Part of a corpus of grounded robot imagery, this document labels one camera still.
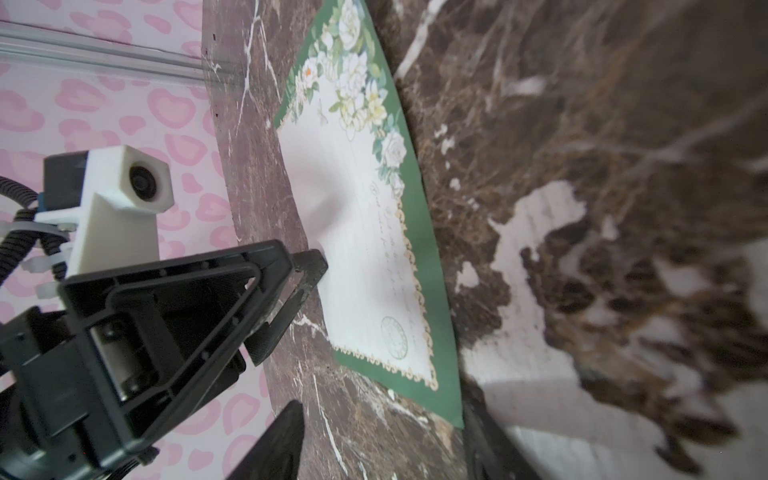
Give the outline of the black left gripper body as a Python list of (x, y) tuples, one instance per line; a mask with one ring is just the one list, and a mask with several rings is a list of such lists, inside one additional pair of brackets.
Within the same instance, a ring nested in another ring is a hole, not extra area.
[(5, 479), (95, 479), (233, 386), (294, 263), (277, 240), (83, 274), (1, 329)]

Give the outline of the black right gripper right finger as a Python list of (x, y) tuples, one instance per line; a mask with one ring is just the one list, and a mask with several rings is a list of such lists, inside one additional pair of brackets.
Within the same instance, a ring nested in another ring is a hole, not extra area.
[(463, 383), (461, 392), (468, 478), (540, 479), (531, 463), (491, 416), (480, 387)]

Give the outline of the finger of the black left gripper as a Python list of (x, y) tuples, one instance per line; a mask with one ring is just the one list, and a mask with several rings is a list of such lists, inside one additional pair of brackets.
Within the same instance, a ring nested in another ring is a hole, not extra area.
[(275, 350), (299, 310), (310, 295), (311, 287), (296, 287), (271, 322), (254, 331), (244, 342), (254, 366), (260, 366)]
[(302, 300), (306, 300), (328, 270), (328, 263), (323, 253), (311, 249), (292, 255), (294, 270), (302, 274), (299, 284), (294, 289)]

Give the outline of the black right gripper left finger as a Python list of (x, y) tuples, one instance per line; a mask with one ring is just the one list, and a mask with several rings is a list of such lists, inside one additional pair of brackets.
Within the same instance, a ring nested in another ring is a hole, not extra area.
[(305, 437), (303, 404), (290, 401), (227, 480), (296, 480)]

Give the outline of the green floral letter paper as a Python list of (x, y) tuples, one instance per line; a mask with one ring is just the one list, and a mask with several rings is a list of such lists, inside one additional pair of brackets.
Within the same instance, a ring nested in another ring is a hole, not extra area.
[(296, 208), (328, 271), (336, 360), (464, 424), (457, 346), (422, 177), (366, 5), (317, 12), (274, 119)]

